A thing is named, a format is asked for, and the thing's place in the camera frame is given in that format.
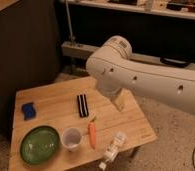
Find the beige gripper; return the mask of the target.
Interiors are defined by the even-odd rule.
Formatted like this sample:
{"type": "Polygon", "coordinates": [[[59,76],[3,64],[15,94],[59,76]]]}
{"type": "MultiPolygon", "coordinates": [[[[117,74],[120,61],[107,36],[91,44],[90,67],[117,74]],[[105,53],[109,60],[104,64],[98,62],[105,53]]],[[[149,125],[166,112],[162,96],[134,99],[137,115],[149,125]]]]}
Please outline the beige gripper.
{"type": "Polygon", "coordinates": [[[121,90],[112,100],[111,102],[116,107],[118,111],[122,111],[125,108],[125,97],[124,91],[121,90]]]}

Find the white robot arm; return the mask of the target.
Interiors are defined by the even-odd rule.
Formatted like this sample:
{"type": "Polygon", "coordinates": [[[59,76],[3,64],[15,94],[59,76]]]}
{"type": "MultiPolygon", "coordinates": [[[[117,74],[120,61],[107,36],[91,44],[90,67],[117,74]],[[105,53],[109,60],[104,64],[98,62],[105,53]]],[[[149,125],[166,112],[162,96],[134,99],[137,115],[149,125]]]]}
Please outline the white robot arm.
{"type": "Polygon", "coordinates": [[[128,89],[195,115],[195,70],[144,64],[131,56],[130,43],[112,36],[88,58],[86,70],[103,96],[115,100],[128,89]]]}

